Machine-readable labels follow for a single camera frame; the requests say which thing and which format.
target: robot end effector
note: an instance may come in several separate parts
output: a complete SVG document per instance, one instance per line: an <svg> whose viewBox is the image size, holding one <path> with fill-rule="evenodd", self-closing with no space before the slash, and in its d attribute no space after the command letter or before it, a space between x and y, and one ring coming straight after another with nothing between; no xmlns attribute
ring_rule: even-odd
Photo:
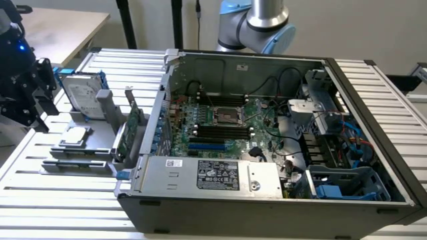
<svg viewBox="0 0 427 240"><path fill-rule="evenodd" d="M297 28L289 23L283 0L223 0L221 5L218 51L250 48L262 54L282 54Z"/></svg>
<svg viewBox="0 0 427 240"><path fill-rule="evenodd" d="M23 18L11 0L0 1L0 122L49 132L37 109L58 115L53 91L57 81L51 62L37 60L26 40Z"/></svg>

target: table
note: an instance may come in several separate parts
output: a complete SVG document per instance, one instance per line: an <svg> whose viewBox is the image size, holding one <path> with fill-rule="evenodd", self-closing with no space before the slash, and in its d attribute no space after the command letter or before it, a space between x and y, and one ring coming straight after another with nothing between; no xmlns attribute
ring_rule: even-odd
<svg viewBox="0 0 427 240"><path fill-rule="evenodd" d="M165 51L103 49L93 53L81 70L107 74L115 104L130 112L125 94L134 88L138 105L150 114L163 74ZM59 116L47 117L50 133L30 131L0 168L0 239L91 240L222 240L223 237L143 234L137 229L114 195L111 177L41 175L39 169L66 130L71 104L65 92L55 99ZM130 188L125 182L122 188ZM390 225L363 240L426 240L427 218L410 226ZM230 240L261 238L227 237Z"/></svg>
<svg viewBox="0 0 427 240"><path fill-rule="evenodd" d="M23 14L26 39L38 58L65 67L110 19L109 13L33 8Z"/></svg>

